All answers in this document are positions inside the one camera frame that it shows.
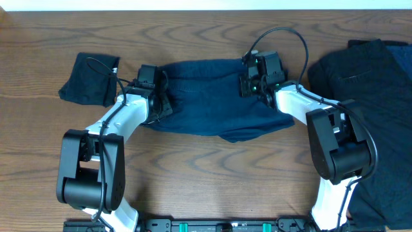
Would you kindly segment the dark blue shorts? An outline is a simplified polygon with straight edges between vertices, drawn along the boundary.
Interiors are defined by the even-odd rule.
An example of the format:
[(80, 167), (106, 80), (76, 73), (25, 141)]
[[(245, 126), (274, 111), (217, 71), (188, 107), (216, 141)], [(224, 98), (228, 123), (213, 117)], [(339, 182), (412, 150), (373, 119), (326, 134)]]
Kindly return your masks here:
[(156, 131), (219, 136), (243, 142), (294, 125), (257, 97), (242, 98), (239, 76), (247, 69), (239, 59), (182, 61), (161, 67), (168, 76), (171, 115), (148, 124)]

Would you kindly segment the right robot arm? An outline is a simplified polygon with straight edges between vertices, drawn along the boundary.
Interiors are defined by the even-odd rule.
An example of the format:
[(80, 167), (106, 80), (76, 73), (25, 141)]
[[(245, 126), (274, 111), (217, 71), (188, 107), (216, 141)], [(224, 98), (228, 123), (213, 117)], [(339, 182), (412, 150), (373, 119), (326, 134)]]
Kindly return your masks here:
[(305, 229), (341, 231), (355, 187), (373, 175), (378, 159), (357, 104), (324, 99), (279, 74), (244, 74), (239, 85), (242, 97), (257, 95), (267, 106), (306, 125), (320, 183)]

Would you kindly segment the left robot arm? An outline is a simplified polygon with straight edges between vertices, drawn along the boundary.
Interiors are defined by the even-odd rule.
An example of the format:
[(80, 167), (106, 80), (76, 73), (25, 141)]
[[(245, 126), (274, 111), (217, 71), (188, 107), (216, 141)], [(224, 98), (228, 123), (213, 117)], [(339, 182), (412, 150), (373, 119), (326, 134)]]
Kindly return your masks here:
[(64, 134), (56, 196), (91, 216), (89, 222), (65, 222), (64, 231), (145, 231), (139, 212), (124, 198), (124, 145), (139, 125), (171, 113), (165, 92), (128, 87), (96, 123)]

